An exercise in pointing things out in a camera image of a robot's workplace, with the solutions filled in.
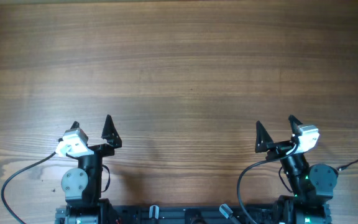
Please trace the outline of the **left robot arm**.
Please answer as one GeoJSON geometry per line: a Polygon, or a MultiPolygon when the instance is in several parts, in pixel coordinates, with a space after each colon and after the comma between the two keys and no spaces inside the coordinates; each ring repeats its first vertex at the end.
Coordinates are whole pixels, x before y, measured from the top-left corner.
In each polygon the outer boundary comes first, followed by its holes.
{"type": "Polygon", "coordinates": [[[122,147],[122,140],[111,115],[106,116],[101,138],[106,140],[106,143],[89,146],[88,136],[75,121],[59,139],[55,152],[59,156],[76,160],[78,166],[66,171],[62,177],[61,186],[67,205],[56,210],[55,223],[121,222],[110,201],[101,198],[101,194],[107,191],[110,184],[108,182],[105,188],[102,188],[102,173],[103,170],[108,170],[103,164],[103,158],[113,156],[115,150],[122,147]]]}

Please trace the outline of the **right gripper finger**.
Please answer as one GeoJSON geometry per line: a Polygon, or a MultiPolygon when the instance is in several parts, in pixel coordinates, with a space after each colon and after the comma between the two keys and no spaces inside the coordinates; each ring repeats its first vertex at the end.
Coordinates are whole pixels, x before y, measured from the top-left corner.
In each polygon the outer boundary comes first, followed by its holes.
{"type": "Polygon", "coordinates": [[[292,114],[288,117],[288,120],[290,122],[292,133],[296,136],[300,136],[301,131],[300,131],[299,126],[303,125],[303,123],[292,114]]]}
{"type": "Polygon", "coordinates": [[[273,146],[273,139],[264,128],[263,124],[258,121],[256,122],[256,141],[255,141],[255,152],[267,152],[273,146]]]}

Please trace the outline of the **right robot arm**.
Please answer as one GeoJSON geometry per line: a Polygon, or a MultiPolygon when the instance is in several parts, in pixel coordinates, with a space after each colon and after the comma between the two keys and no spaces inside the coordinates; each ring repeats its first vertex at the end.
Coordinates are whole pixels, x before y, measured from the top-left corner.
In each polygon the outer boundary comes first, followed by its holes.
{"type": "Polygon", "coordinates": [[[265,152],[267,162],[278,161],[288,179],[292,196],[281,195],[272,205],[272,223],[331,223],[327,201],[334,195],[338,171],[326,164],[309,165],[305,153],[314,148],[319,129],[288,118],[292,137],[274,142],[260,121],[256,122],[255,152],[265,152]]]}

